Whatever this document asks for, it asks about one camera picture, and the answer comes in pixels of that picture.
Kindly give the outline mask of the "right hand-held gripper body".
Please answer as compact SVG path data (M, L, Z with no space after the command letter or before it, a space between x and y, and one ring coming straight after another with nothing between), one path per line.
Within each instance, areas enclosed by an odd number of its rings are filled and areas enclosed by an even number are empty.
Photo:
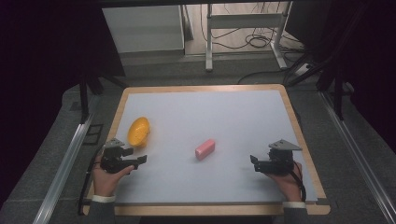
M270 144L269 148L270 168L268 174L289 175L294 170L293 152L302 149L284 139Z

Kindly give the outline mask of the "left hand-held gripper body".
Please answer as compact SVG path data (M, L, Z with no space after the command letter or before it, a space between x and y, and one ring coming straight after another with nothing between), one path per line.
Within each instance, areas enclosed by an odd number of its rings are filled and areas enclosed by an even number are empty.
M115 174L126 167L122 159L125 152L123 146L124 143L117 138L113 138L104 144L100 166L107 173Z

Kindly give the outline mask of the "orange-yellow plush fruit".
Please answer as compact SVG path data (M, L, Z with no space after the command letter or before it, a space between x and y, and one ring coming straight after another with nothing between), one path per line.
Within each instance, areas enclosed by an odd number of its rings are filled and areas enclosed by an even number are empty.
M149 120L145 117L140 117L136 119L129 128L127 134L128 143L132 147L144 148L148 143L149 133Z

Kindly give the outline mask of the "pink soap bar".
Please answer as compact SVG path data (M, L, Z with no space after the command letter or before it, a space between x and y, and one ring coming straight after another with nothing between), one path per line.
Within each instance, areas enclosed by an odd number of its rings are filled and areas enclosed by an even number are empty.
M213 139L208 139L195 149L195 157L198 161L203 160L215 150L216 143Z

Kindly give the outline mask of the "person's left hand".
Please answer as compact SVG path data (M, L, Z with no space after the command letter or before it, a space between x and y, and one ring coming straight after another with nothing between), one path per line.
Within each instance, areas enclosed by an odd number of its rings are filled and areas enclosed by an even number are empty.
M97 156L94 159L92 167L94 194L103 197L112 197L120 180L131 173L134 166L131 165L115 174L110 174L102 169L101 160L102 157Z

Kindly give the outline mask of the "person's right hand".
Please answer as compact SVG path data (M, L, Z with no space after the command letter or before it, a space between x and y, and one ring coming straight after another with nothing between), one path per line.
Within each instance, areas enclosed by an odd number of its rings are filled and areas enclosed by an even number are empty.
M292 174L267 176L275 181L288 202L302 201L302 193L299 187L299 182L302 180L302 165L299 162L294 163Z

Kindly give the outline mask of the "black metal stand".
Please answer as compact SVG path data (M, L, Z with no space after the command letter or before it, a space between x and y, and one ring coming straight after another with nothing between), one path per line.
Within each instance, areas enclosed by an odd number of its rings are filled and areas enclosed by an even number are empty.
M82 73L79 76L79 96L80 96L80 104L81 104L81 119L80 123L84 124L87 122L90 113L89 102L88 102L88 90L94 95L101 95L104 91L104 87L100 81L100 77L110 81L116 86L126 89L129 87L125 82L113 77L111 75L98 72L94 73Z
M326 49L326 56L319 63L315 63L306 72L299 77L290 80L291 72L295 71L294 65L286 74L283 85L293 87L304 80L319 74L316 88L318 91L327 91L333 86L332 109L335 115L343 120L342 97L343 89L343 65L341 65L342 53L346 50L350 42L352 33L356 30L361 18L368 7L369 0L353 0L353 6L347 11L347 14L338 20L330 34L325 37L317 46Z

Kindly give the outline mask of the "white power strip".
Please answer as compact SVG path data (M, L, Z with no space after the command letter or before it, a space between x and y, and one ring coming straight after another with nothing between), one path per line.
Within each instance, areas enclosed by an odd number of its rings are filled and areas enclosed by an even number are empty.
M310 64L310 63L304 63L300 68L298 68L296 71L295 71L295 75L297 76L297 77L299 77L299 76L301 76L301 75L303 75L304 73L306 73L309 69L311 69L313 67L313 65L312 64Z

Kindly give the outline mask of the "dark curtain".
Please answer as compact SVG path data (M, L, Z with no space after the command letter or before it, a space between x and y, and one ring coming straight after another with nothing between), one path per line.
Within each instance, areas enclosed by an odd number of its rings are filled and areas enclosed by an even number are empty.
M296 0L286 31L300 40L315 63L326 56L318 44L353 6L353 0ZM369 0L346 50L344 84L350 100L396 153L396 0Z
M0 0L0 206L37 153L63 94L87 79L121 76L94 0Z

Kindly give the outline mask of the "white cabinet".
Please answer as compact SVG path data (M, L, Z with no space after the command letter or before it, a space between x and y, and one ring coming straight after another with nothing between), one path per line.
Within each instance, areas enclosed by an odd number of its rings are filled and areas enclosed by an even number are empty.
M118 53L184 49L180 6L102 9Z

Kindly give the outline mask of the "aluminium rail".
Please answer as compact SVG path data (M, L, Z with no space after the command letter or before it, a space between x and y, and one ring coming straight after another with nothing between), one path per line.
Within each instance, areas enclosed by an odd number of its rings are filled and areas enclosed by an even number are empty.
M60 199L67 178L70 175L73 164L76 160L83 139L92 123L93 114L90 114L83 123L80 123L73 138L64 154L64 158L52 180L49 190L38 209L33 224L49 224L50 218Z
M347 124L340 119L333 110L333 103L331 97L326 92L319 92L318 95L322 99L325 107L332 118L332 121L341 135L347 150L349 151L353 161L357 165L367 187L372 192L376 203L379 206L388 224L396 224L396 205L389 197L383 184L379 181L375 172L369 165L361 152L361 148L353 137L352 133L347 127Z

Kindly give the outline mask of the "white board with wooden frame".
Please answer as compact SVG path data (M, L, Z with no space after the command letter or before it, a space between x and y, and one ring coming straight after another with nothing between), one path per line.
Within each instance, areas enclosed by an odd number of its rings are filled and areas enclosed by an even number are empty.
M255 172L250 155L267 160L269 145L296 143L279 91L131 93L116 136L127 139L145 117L147 162L123 178L117 203L278 203L275 182ZM195 149L208 139L215 150L198 161Z

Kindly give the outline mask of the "white metal desk frame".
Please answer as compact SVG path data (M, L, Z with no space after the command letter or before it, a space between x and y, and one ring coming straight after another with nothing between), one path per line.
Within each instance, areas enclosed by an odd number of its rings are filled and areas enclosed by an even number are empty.
M281 12L277 13L250 13L250 14L214 14L212 4L206 7L206 49L205 70L213 70L212 31L220 29L247 29L271 28L275 30L275 38L269 42L281 70L287 68L286 62L280 53L279 43L290 12L291 1L287 2Z

